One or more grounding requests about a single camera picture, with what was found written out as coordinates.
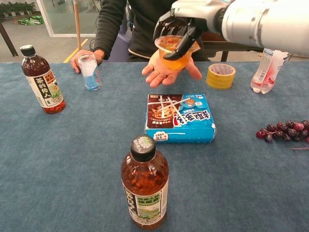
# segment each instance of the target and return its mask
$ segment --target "bunch of grapes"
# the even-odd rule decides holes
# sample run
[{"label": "bunch of grapes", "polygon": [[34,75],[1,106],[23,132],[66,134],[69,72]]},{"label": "bunch of grapes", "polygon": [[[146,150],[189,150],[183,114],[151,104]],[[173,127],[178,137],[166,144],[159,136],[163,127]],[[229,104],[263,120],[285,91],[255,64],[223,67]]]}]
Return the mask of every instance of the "bunch of grapes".
[{"label": "bunch of grapes", "polygon": [[262,128],[256,133],[256,137],[265,139],[266,142],[271,142],[273,138],[282,138],[284,141],[299,142],[305,139],[309,144],[309,121],[302,122],[287,121],[286,123],[279,122],[277,126],[268,124],[267,128]]}]

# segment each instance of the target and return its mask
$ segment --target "orange jelly cup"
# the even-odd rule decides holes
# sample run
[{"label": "orange jelly cup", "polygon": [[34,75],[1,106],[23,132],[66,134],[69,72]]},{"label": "orange jelly cup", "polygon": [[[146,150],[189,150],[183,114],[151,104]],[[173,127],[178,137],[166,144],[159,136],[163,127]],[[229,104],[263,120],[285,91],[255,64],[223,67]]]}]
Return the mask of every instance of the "orange jelly cup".
[{"label": "orange jelly cup", "polygon": [[183,39],[181,35],[166,35],[155,40],[155,45],[159,48],[160,60],[163,65],[173,71],[181,70],[186,67],[193,52],[200,49],[200,46],[195,41],[187,53],[178,60],[166,60],[163,56],[167,53],[172,53]]}]

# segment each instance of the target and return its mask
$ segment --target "iced tea bottle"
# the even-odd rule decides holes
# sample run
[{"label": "iced tea bottle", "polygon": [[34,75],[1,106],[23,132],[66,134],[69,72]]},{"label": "iced tea bottle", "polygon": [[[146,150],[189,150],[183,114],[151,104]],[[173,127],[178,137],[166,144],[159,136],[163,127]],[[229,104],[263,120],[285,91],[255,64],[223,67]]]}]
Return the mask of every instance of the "iced tea bottle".
[{"label": "iced tea bottle", "polygon": [[152,138],[133,139],[122,162],[121,179],[134,222],[144,229],[160,226],[166,216],[169,165]]},{"label": "iced tea bottle", "polygon": [[38,102],[47,114],[55,114],[66,107],[66,103],[48,62],[36,55],[32,45],[20,48],[24,55],[21,67]]}]

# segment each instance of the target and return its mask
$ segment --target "glass door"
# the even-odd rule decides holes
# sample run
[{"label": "glass door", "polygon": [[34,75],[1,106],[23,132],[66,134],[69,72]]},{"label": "glass door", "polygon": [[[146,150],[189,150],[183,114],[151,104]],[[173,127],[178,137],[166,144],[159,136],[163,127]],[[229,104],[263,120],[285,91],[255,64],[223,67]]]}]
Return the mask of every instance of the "glass door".
[{"label": "glass door", "polygon": [[[73,0],[38,0],[51,37],[76,37]],[[77,0],[81,37],[94,37],[101,0]]]}]

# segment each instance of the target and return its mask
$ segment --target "black sweater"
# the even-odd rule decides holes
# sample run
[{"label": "black sweater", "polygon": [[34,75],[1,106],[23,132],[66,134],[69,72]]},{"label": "black sweater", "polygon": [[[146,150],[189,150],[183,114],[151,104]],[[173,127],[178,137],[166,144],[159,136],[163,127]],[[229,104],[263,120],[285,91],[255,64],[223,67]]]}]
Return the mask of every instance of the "black sweater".
[{"label": "black sweater", "polygon": [[[157,50],[153,32],[160,16],[168,12],[175,0],[128,0],[135,15],[130,50],[147,57]],[[98,18],[94,50],[103,50],[108,59],[125,15],[126,0],[103,0]],[[194,60],[207,60],[202,51],[193,55]]]}]

